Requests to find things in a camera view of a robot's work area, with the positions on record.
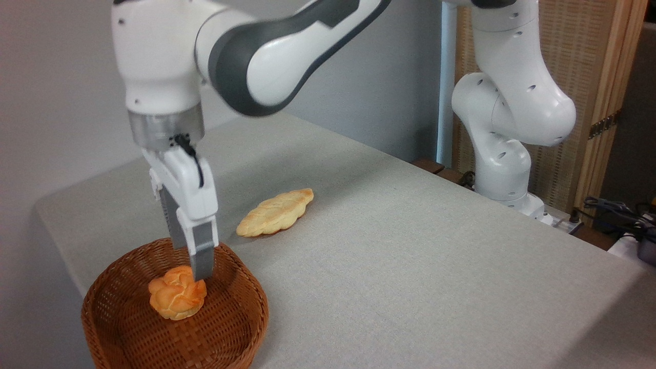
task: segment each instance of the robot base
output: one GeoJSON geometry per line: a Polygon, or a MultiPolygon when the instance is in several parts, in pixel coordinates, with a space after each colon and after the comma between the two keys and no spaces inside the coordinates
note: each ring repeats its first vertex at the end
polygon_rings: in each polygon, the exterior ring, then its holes
{"type": "Polygon", "coordinates": [[[553,225],[554,223],[554,218],[546,212],[544,202],[536,195],[527,193],[517,200],[498,201],[498,203],[503,206],[511,207],[544,224],[553,225]]]}

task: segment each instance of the woven panel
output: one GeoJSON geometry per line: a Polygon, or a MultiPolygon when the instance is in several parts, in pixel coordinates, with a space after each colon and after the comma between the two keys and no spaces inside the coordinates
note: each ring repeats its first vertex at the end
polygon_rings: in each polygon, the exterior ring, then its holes
{"type": "MultiPolygon", "coordinates": [[[[547,68],[577,107],[577,122],[569,138],[555,147],[527,145],[533,167],[529,191],[550,206],[569,211],[577,188],[595,91],[600,85],[610,23],[618,0],[541,0],[541,47],[547,68]]],[[[456,79],[477,72],[470,10],[459,9],[456,79]]],[[[454,126],[453,163],[474,170],[474,151],[464,126],[454,126]]]]}
{"type": "Polygon", "coordinates": [[[262,286],[237,255],[215,248],[207,297],[198,313],[162,318],[149,304],[148,283],[179,265],[187,249],[171,239],[137,248],[112,263],[82,308],[87,344],[98,368],[248,368],[262,344],[268,305],[262,286]]]}

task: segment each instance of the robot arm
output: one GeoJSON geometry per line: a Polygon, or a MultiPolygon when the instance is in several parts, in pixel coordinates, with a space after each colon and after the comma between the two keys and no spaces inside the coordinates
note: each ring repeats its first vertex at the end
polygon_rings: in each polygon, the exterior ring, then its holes
{"type": "Polygon", "coordinates": [[[522,145],[554,146],[574,127],[576,109],[544,65],[538,1],[472,9],[476,62],[483,73],[464,76],[453,111],[476,154],[476,192],[550,223],[544,204],[528,193],[531,158],[522,145]]]}
{"type": "Polygon", "coordinates": [[[201,81],[249,116],[280,111],[323,62],[390,0],[315,0],[257,22],[211,0],[114,0],[112,33],[135,143],[150,164],[175,248],[196,280],[212,275],[218,202],[195,152],[205,134],[201,81]]]}
{"type": "MultiPolygon", "coordinates": [[[[211,0],[114,0],[114,47],[133,138],[151,166],[174,247],[187,246],[196,279],[211,275],[218,245],[214,179],[194,148],[205,134],[201,81],[242,114],[278,112],[389,2],[314,0],[288,18],[258,22],[211,0]]],[[[542,61],[537,0],[451,2],[474,8],[484,72],[463,78],[453,96],[477,159],[483,158],[477,160],[477,190],[495,200],[523,201],[530,159],[509,137],[552,145],[574,122],[573,103],[542,61]],[[503,182],[508,178],[511,184],[503,182]]]]}

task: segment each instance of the bread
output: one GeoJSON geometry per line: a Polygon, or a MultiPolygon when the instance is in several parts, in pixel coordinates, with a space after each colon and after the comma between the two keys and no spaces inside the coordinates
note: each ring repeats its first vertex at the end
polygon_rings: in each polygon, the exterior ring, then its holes
{"type": "Polygon", "coordinates": [[[203,306],[207,287],[204,280],[194,282],[192,268],[183,265],[169,270],[161,278],[148,284],[150,306],[162,317],[181,320],[196,313],[203,306]]]}
{"type": "Polygon", "coordinates": [[[237,234],[243,237],[257,237],[287,229],[305,214],[306,206],[313,199],[312,189],[305,188],[265,200],[241,221],[237,227],[237,234]]]}

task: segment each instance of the brown wicker basket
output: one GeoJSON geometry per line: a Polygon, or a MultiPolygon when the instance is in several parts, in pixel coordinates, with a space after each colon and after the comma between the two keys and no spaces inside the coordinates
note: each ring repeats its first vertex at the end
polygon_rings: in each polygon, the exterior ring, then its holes
{"type": "Polygon", "coordinates": [[[248,368],[269,318],[262,286],[226,245],[215,248],[207,297],[190,318],[162,318],[149,305],[148,283],[188,265],[170,238],[130,251],[91,286],[82,324],[98,368],[248,368]]]}

